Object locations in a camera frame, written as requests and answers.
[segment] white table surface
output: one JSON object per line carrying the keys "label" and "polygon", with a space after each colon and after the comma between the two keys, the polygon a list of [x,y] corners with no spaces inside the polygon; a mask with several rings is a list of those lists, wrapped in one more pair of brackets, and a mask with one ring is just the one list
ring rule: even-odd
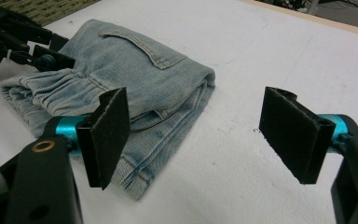
{"label": "white table surface", "polygon": [[[358,34],[234,0],[101,1],[47,26],[71,37],[87,20],[148,35],[216,73],[216,89],[141,201],[117,186],[90,189],[73,162],[85,223],[335,223],[329,154],[303,186],[257,130],[264,89],[298,95],[316,114],[358,123]],[[2,62],[0,80],[33,70]],[[0,165],[34,141],[0,95]]]}

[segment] jeans pocket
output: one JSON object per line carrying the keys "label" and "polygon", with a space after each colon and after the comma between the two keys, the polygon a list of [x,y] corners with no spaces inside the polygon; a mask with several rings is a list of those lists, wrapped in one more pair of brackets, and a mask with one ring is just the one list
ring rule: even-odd
{"label": "jeans pocket", "polygon": [[153,63],[153,65],[160,69],[167,69],[183,59],[185,55],[170,49],[159,42],[138,33],[135,33],[128,29],[117,29],[107,30],[99,33],[100,37],[118,37],[130,41],[133,45],[143,51]]}

